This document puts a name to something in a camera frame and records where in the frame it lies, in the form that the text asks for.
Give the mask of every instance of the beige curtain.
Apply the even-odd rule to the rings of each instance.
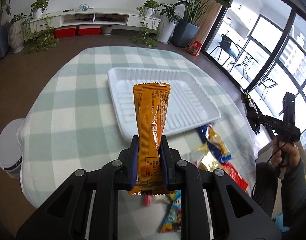
[[[205,14],[203,14],[203,16],[195,23],[195,25],[199,26],[200,29],[192,39],[191,43],[193,43],[194,41],[198,41],[201,44],[204,43],[217,16],[220,13],[221,8],[222,6],[219,3],[216,3],[214,0],[209,1],[207,3],[205,8],[203,9],[203,11],[205,11]]]

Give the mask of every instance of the white round lid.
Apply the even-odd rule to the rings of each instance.
[[[22,157],[22,150],[17,139],[17,131],[24,123],[24,118],[10,122],[0,134],[0,167],[15,165]]]

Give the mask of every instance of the brown floor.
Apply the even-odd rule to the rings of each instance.
[[[0,133],[12,120],[25,117],[51,77],[79,52],[99,46],[137,46],[131,38],[135,32],[113,30],[111,36],[78,36],[60,39],[57,47],[48,51],[27,54],[11,52],[0,60]],[[240,95],[233,84],[203,55],[193,57],[171,44],[160,44],[165,49],[182,54],[215,79],[241,108]],[[17,179],[11,179],[0,168],[0,220],[16,235],[18,228],[35,208],[22,194]]]

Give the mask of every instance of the white tv cabinet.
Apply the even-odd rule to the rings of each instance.
[[[69,11],[69,12],[50,12],[48,16],[52,16],[51,20],[34,20],[30,24],[31,31],[43,31],[46,26],[60,28],[64,26],[76,26],[87,24],[110,24],[140,27],[142,19],[138,11],[125,11],[120,9],[94,8],[86,11]],[[116,21],[101,21],[100,17],[110,17]],[[155,17],[146,17],[145,23],[149,29],[156,30],[161,19]]]

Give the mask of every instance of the hand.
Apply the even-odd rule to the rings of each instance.
[[[273,153],[284,145],[285,142],[279,142],[277,136],[273,138]],[[290,155],[289,166],[290,168],[296,167],[300,162],[299,149],[294,143],[287,143],[282,148],[283,151]],[[282,151],[279,150],[271,159],[271,163],[274,167],[277,167],[282,162]]]

